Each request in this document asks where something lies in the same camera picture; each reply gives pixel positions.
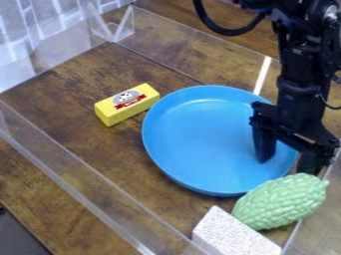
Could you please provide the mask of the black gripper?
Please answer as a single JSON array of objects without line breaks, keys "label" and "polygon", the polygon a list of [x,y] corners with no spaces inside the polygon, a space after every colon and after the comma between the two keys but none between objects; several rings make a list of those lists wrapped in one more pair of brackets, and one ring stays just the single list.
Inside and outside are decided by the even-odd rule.
[{"label": "black gripper", "polygon": [[262,102],[251,104],[252,116],[248,123],[252,129],[255,157],[264,163],[275,154],[276,142],[287,144],[300,156],[296,172],[318,175],[322,168],[334,160],[334,149],[341,140],[328,132],[320,121],[298,119],[298,127],[291,120],[279,118],[278,106]]}]

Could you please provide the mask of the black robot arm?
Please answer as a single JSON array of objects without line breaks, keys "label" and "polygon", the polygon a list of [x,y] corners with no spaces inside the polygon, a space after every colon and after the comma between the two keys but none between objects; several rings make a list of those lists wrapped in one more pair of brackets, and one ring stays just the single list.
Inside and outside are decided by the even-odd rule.
[{"label": "black robot arm", "polygon": [[322,123],[330,84],[341,71],[341,3],[336,0],[232,0],[268,17],[278,38],[276,103],[254,102],[250,125],[256,159],[279,142],[299,153],[296,170],[318,174],[341,140]]}]

